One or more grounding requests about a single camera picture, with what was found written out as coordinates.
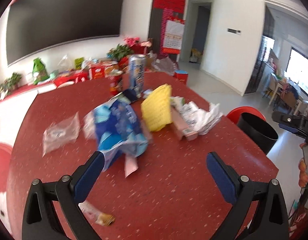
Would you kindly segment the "person's right hand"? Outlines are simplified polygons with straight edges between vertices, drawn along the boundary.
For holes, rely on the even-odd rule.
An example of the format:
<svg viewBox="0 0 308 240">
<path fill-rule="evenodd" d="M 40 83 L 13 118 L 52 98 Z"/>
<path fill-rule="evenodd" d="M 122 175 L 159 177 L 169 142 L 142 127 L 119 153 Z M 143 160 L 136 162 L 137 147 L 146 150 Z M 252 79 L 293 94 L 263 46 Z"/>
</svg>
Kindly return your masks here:
<svg viewBox="0 0 308 240">
<path fill-rule="evenodd" d="M 307 165 L 304 161 L 304 158 L 300 159 L 299 164 L 298 164 L 298 168 L 299 168 L 299 181 L 298 181 L 298 185 L 303 188 L 306 187 L 307 183 L 308 183 L 308 174 L 306 172 L 307 169 Z"/>
</svg>

